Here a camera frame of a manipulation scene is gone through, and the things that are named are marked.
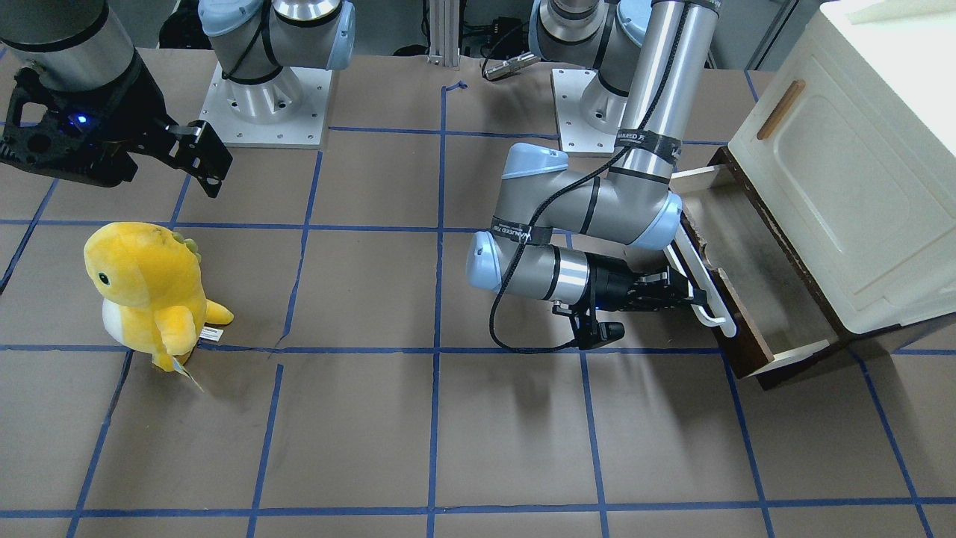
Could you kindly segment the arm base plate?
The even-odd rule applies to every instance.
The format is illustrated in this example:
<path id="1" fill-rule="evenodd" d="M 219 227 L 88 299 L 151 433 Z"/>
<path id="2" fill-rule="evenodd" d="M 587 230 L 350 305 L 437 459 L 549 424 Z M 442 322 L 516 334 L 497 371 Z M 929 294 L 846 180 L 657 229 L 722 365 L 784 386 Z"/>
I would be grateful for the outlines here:
<path id="1" fill-rule="evenodd" d="M 226 146 L 320 149 L 334 74 L 285 67 L 272 81 L 243 85 L 226 81 L 216 65 L 200 119 Z"/>
<path id="2" fill-rule="evenodd" d="M 570 155 L 604 157 L 614 149 L 626 98 L 606 89 L 598 75 L 597 70 L 552 71 L 560 149 Z"/>

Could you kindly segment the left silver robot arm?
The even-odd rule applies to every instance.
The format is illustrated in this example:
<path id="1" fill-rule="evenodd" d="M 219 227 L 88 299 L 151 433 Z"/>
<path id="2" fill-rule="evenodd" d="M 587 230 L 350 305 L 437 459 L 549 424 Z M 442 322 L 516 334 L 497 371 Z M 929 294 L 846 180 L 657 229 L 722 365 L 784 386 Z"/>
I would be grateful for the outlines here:
<path id="1" fill-rule="evenodd" d="M 563 151 L 513 144 L 491 225 L 472 238 L 465 273 L 477 288 L 569 304 L 573 309 L 655 311 L 707 304 L 679 271 L 637 273 L 621 259 L 552 245 L 553 229 L 665 249 L 683 204 L 669 181 L 718 1 L 653 1 L 630 98 L 605 173 L 570 170 Z"/>

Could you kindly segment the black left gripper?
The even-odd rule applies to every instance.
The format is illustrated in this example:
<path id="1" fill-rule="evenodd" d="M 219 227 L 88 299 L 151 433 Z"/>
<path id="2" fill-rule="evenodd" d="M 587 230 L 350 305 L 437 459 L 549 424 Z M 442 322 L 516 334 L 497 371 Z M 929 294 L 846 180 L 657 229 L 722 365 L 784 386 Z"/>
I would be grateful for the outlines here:
<path id="1" fill-rule="evenodd" d="M 633 271 L 623 259 L 586 256 L 589 266 L 586 307 L 601 311 L 656 311 L 706 306 L 707 291 L 689 285 L 672 266 L 657 272 Z"/>

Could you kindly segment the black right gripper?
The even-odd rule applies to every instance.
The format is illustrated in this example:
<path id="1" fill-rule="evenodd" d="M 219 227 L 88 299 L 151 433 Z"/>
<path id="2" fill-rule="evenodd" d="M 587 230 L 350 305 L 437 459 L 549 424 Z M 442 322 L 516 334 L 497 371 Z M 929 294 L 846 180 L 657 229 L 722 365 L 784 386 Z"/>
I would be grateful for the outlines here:
<path id="1" fill-rule="evenodd" d="M 50 90 L 24 66 L 15 74 L 1 159 L 27 173 L 112 188 L 132 181 L 139 167 L 128 154 L 136 152 L 187 171 L 207 197 L 218 197 L 233 161 L 228 147 L 206 120 L 174 123 L 137 52 L 119 78 L 87 91 Z"/>

